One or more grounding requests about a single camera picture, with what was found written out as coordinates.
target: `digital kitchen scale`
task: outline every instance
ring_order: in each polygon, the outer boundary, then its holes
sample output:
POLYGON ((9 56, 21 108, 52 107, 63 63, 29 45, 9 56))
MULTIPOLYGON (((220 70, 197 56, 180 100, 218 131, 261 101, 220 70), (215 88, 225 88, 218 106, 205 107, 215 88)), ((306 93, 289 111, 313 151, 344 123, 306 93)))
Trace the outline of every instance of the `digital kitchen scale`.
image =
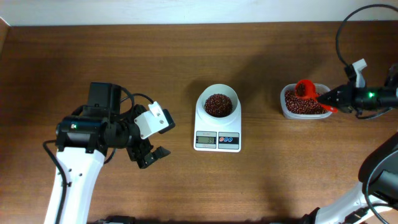
POLYGON ((241 150, 241 103, 235 91, 224 84, 209 86, 197 101, 193 148, 197 151, 239 152, 241 150), (205 111, 206 100, 214 94, 223 94, 232 101, 232 112, 216 118, 205 111))

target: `wood grain surface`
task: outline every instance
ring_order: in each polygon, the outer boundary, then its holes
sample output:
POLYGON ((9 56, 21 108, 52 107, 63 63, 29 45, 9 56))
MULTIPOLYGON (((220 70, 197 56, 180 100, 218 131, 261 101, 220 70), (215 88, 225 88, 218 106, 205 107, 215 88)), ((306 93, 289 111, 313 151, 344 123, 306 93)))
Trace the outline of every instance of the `wood grain surface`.
MULTIPOLYGON (((150 138, 172 154, 148 169, 139 170, 124 150, 102 168, 89 222, 108 215, 284 221, 334 202, 398 124, 396 111, 372 121, 343 113, 318 121, 283 117, 279 96, 287 84, 347 82, 335 52, 339 24, 10 28, 0 60, 0 223, 44 221, 55 166, 42 142, 87 101, 93 81, 149 95, 177 126, 150 138), (237 154, 192 146, 196 100, 214 83, 234 88, 242 104, 237 154)), ((397 49, 398 22, 350 22, 341 36, 349 63, 366 59, 369 86, 384 83, 397 49)), ((398 222, 398 212, 383 215, 398 222)))

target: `plastic container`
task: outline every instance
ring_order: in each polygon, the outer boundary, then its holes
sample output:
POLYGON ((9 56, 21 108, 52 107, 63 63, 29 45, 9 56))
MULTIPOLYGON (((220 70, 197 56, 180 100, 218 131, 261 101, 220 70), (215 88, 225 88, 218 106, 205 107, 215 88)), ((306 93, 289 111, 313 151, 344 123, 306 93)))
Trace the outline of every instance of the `plastic container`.
MULTIPOLYGON (((314 84, 315 89, 317 93, 326 93, 329 92, 330 89, 322 84, 314 84)), ((285 88, 282 90, 280 93, 280 105, 282 106, 282 111, 284 112, 284 116, 287 119, 323 119, 327 118, 331 115, 331 112, 326 112, 324 114, 295 114, 290 112, 287 107, 286 107, 286 102, 285 102, 285 92, 289 90, 294 91, 294 87, 296 84, 289 84, 285 86, 285 88)))

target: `red scoop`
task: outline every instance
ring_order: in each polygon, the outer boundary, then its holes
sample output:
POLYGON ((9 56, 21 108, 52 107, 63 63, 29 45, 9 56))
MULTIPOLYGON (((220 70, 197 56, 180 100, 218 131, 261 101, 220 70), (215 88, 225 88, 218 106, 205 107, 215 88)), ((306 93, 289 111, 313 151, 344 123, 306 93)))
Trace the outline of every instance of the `red scoop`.
MULTIPOLYGON (((303 100, 313 99, 313 100, 317 101, 318 94, 315 91, 315 85, 310 80, 300 80, 294 87, 294 92, 295 92, 295 95, 297 96, 297 98, 300 98, 303 100), (297 94, 297 89, 301 84, 304 85, 304 91, 303 91, 303 95, 299 96, 297 94)), ((338 111, 336 108, 334 108, 332 106, 323 105, 321 103, 320 103, 320 105, 325 110, 330 111, 332 113, 337 113, 337 111, 338 111)))

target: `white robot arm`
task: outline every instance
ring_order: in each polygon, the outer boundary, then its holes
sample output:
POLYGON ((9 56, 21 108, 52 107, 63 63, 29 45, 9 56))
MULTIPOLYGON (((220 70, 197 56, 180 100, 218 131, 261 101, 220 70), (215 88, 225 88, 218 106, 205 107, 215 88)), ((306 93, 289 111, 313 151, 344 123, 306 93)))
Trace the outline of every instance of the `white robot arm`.
POLYGON ((108 148, 126 148, 130 160, 145 169, 170 154, 162 146, 151 152, 153 146, 148 137, 163 134, 174 126, 169 111, 148 96, 130 94, 110 83, 91 83, 87 105, 58 124, 57 140, 43 144, 57 167, 44 223, 86 223, 94 184, 108 148), (121 100, 122 91, 127 97, 121 100), (151 102, 149 111, 134 105, 135 96, 151 102), (132 101, 131 109, 120 114, 120 104, 128 98, 132 101), (47 147, 51 142, 58 147, 57 157, 47 147))
POLYGON ((373 215, 398 209, 398 133, 362 164, 359 183, 335 203, 304 215, 300 224, 359 224, 373 215))

